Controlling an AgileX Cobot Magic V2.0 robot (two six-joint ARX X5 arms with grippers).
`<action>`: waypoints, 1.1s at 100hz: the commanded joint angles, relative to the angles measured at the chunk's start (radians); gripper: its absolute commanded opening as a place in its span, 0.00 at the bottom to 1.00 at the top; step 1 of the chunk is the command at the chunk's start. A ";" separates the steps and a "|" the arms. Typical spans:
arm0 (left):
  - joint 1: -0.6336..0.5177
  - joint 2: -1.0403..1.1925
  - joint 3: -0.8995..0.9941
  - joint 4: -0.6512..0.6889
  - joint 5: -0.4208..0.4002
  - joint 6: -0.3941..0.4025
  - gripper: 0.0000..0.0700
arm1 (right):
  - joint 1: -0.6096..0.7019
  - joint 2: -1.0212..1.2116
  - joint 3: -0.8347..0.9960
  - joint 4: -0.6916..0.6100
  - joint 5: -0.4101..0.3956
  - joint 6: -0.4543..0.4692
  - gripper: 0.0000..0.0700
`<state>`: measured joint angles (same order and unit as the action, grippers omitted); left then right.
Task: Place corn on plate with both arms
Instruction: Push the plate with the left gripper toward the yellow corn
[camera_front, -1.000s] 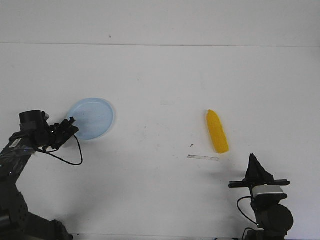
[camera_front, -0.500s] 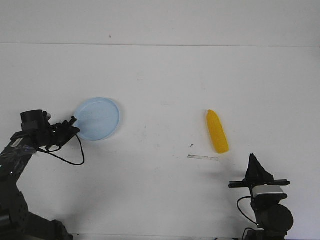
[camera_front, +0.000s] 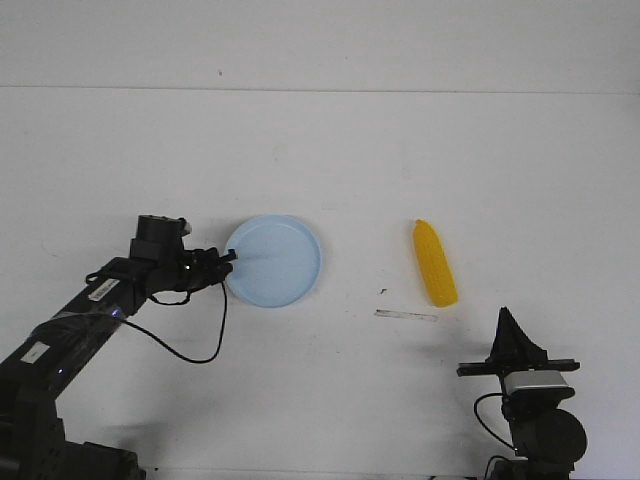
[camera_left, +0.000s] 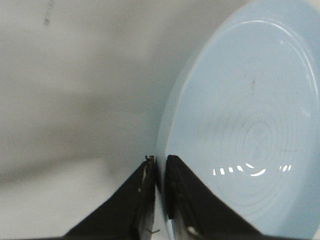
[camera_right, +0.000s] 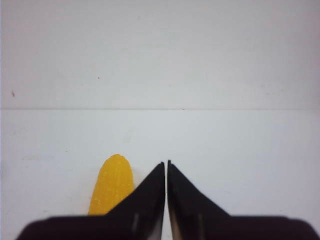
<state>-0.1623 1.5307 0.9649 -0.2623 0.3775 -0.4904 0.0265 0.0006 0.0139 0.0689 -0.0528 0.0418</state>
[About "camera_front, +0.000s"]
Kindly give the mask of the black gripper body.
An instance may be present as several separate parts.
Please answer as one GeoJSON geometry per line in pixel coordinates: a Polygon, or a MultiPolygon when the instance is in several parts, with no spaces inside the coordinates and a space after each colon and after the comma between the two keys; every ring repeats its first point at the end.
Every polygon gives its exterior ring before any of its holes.
{"type": "Polygon", "coordinates": [[[490,361],[460,363],[456,369],[459,377],[473,377],[495,375],[503,383],[506,375],[516,371],[527,370],[557,370],[563,372],[574,372],[580,368],[580,363],[574,359],[549,360],[543,363],[524,364],[495,364],[490,361]]]}
{"type": "Polygon", "coordinates": [[[195,292],[220,282],[217,250],[187,250],[183,237],[190,233],[182,217],[138,217],[129,259],[135,263],[132,281],[140,293],[195,292]]]}

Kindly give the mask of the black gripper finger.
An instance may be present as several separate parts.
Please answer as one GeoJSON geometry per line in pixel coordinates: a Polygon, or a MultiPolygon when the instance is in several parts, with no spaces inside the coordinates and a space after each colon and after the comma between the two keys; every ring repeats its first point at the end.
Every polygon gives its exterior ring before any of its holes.
{"type": "Polygon", "coordinates": [[[225,252],[217,252],[215,259],[217,262],[233,262],[237,259],[237,254],[234,249],[229,249],[225,252]]]}
{"type": "Polygon", "coordinates": [[[547,362],[547,351],[536,345],[522,330],[511,311],[505,308],[505,331],[509,356],[514,362],[547,362]]]}
{"type": "Polygon", "coordinates": [[[233,271],[233,265],[231,263],[224,263],[217,265],[214,268],[214,282],[222,283],[226,280],[227,276],[233,271]]]}
{"type": "Polygon", "coordinates": [[[510,318],[511,313],[509,309],[506,306],[501,307],[498,315],[495,338],[488,357],[491,363],[502,364],[508,359],[511,353],[510,318]]]}

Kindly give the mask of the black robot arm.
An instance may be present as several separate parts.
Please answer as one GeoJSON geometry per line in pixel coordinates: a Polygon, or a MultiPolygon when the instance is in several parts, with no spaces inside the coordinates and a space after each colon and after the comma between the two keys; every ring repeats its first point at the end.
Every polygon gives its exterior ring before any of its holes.
{"type": "Polygon", "coordinates": [[[135,452],[67,440],[56,400],[116,330],[159,292],[185,296],[223,284],[234,250],[188,250],[184,218],[141,215],[129,254],[85,278],[85,288],[1,363],[4,479],[144,479],[135,452]]]}
{"type": "Polygon", "coordinates": [[[522,330],[510,310],[499,310],[495,338],[482,362],[461,363],[460,377],[494,375],[500,390],[473,403],[476,420],[486,432],[508,448],[512,459],[493,455],[485,479],[568,479],[575,463],[586,453],[588,440],[582,423],[561,409],[575,395],[563,374],[580,368],[574,359],[551,359],[522,330]],[[480,403],[496,397],[508,423],[511,439],[503,439],[481,418],[480,403]]]}

